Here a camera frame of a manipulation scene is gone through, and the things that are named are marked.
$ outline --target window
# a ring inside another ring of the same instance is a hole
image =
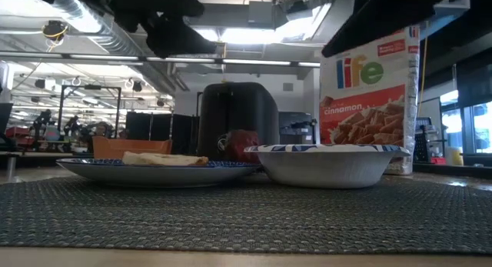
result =
[[[463,133],[461,128],[460,109],[453,109],[442,113],[444,134],[446,135],[447,145],[459,148],[463,151]]]
[[[458,102],[458,90],[448,92],[439,97],[440,106],[452,105]]]
[[[492,153],[490,140],[492,139],[492,102],[474,105],[474,152]]]

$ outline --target plate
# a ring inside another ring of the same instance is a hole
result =
[[[392,158],[410,155],[396,145],[262,145],[244,151],[257,153],[276,182],[329,189],[374,185]]]
[[[259,165],[209,162],[206,166],[126,165],[121,159],[59,159],[76,175],[111,185],[199,187],[217,185],[254,172]]]

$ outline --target blue rimmed plate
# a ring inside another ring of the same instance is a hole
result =
[[[120,159],[59,159],[76,175],[110,185],[199,187],[217,185],[254,172],[259,165],[209,162],[206,166],[125,165]]]

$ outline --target table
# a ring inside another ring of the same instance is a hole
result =
[[[76,157],[76,155],[66,152],[0,152],[0,156],[7,158],[7,180],[9,182],[17,182],[17,178],[15,177],[17,158],[64,159]]]
[[[19,169],[22,181],[70,176],[60,168]],[[492,181],[415,173],[404,179],[492,191]],[[108,249],[1,248],[5,266],[491,266],[492,257],[438,255],[276,255],[219,252],[161,252]]]

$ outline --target yellow object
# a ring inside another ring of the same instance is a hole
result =
[[[427,32],[429,29],[429,21],[425,22],[425,31]],[[418,114],[417,116],[421,115],[421,105],[422,105],[422,99],[424,98],[424,84],[425,84],[425,65],[427,63],[427,37],[428,35],[425,36],[425,41],[424,41],[424,62],[422,62],[422,88],[421,88],[421,100],[418,102]]]
[[[463,156],[458,148],[446,147],[446,164],[463,166]]]

